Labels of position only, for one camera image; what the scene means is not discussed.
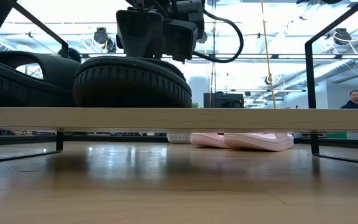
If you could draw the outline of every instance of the pink sneaker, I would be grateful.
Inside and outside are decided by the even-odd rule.
[[[230,147],[278,152],[293,147],[293,136],[288,133],[224,134],[224,143]]]
[[[222,149],[230,148],[224,143],[223,135],[216,133],[193,133],[190,136],[190,142],[194,146],[219,147]]]

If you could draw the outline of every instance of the ceiling pipe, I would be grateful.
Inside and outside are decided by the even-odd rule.
[[[354,75],[351,75],[351,76],[348,76],[348,77],[345,77],[345,78],[341,78],[340,80],[335,80],[335,81],[333,81],[333,84],[340,84],[340,83],[352,80],[354,78],[358,78],[358,74],[354,74]]]
[[[17,49],[0,41],[0,51],[9,51],[9,50],[17,50]]]
[[[346,52],[346,54],[354,54],[352,50]],[[326,65],[318,65],[314,68],[314,80],[315,83],[319,83],[327,78],[331,78],[339,73],[345,72],[349,70],[349,67],[355,65],[357,62],[354,59],[342,59],[336,62],[326,64]],[[299,88],[299,87],[306,87],[306,72],[298,75],[297,77],[287,81],[285,85],[277,86],[279,90],[285,90],[288,88]],[[265,95],[259,96],[260,99],[271,95],[271,93],[266,93]]]

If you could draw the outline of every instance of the black monitor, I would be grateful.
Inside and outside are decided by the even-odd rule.
[[[204,93],[204,108],[244,108],[244,96],[234,93]]]

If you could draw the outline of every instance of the wooden plank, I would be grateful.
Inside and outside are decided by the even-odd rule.
[[[358,131],[358,110],[0,108],[0,128],[64,131]]]

